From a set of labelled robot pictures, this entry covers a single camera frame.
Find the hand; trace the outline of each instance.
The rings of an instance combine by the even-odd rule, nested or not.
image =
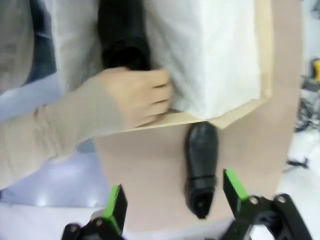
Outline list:
[[[98,78],[114,99],[126,129],[153,122],[170,107],[172,86],[165,69],[113,68],[99,73]]]

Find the white bag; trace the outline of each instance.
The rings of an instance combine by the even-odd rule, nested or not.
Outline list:
[[[60,87],[70,92],[103,70],[99,0],[54,0],[51,22]]]
[[[154,65],[169,69],[173,108],[201,119],[260,98],[254,0],[144,0]]]

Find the beige knit sleeve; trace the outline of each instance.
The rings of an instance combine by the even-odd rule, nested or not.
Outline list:
[[[0,189],[70,154],[91,137],[123,130],[115,103],[95,78],[54,104],[0,123]]]

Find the plywood edge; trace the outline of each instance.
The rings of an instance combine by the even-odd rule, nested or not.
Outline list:
[[[182,125],[182,124],[192,124],[203,122],[205,120],[192,116],[186,112],[175,112],[175,113],[167,113],[163,115],[163,117],[155,122],[150,124],[146,124],[134,129],[129,129],[126,132],[144,130],[144,129],[154,129],[154,128],[163,128],[168,126]]]
[[[222,116],[215,117],[208,120],[194,117],[191,114],[185,113],[185,112],[168,113],[158,121],[155,121],[153,123],[150,123],[141,127],[137,127],[134,129],[129,129],[126,132],[144,130],[144,129],[153,129],[153,128],[163,128],[163,127],[182,125],[182,124],[193,124],[193,123],[199,123],[203,121],[208,121],[209,123],[213,124],[214,126],[222,130],[228,127],[229,125],[231,125],[232,123],[234,123],[235,121],[251,113],[255,109],[259,108],[261,105],[265,104],[268,101],[268,99],[269,97],[251,100],[245,103],[244,105],[241,105],[225,113]]]
[[[256,100],[251,100],[240,107],[237,107],[231,111],[228,111],[224,115],[220,117],[215,117],[208,120],[209,123],[216,126],[217,128],[223,130],[229,125],[233,124],[237,120],[243,118],[244,116],[248,115],[255,109],[259,108],[263,104],[268,101],[269,97],[260,98]]]
[[[256,37],[261,70],[261,95],[273,95],[274,77],[274,21],[271,0],[255,0]]]

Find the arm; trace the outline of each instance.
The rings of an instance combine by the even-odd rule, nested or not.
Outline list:
[[[91,78],[53,104],[0,123],[0,189],[37,171],[44,161],[70,154],[99,132],[123,129],[114,100]]]
[[[92,137],[152,122],[169,108],[166,70],[108,69],[61,100],[0,123],[0,189]]]

